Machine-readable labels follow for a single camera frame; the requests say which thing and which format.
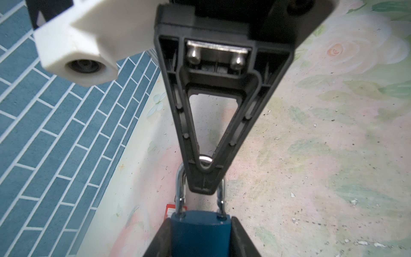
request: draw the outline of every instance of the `round hole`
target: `round hole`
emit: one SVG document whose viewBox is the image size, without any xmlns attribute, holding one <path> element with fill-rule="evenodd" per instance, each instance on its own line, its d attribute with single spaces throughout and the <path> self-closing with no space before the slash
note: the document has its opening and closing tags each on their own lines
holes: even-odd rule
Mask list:
<svg viewBox="0 0 411 257">
<path fill-rule="evenodd" d="M 304 15 L 308 13 L 314 6 L 314 0 L 291 0 L 287 7 L 287 12 L 290 15 Z"/>
<path fill-rule="evenodd" d="M 80 59 L 70 62 L 68 66 L 75 72 L 89 74 L 99 71 L 103 64 L 94 60 Z"/>
</svg>

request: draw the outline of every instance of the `white triangle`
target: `white triangle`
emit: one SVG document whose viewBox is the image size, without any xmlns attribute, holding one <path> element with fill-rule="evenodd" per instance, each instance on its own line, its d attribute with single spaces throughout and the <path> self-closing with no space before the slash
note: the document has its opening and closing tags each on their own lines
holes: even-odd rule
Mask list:
<svg viewBox="0 0 411 257">
<path fill-rule="evenodd" d="M 37 21 L 36 21 L 37 26 L 41 27 L 45 23 L 46 23 L 46 19 L 44 18 L 42 12 L 39 11 L 39 14 L 37 15 Z"/>
</svg>

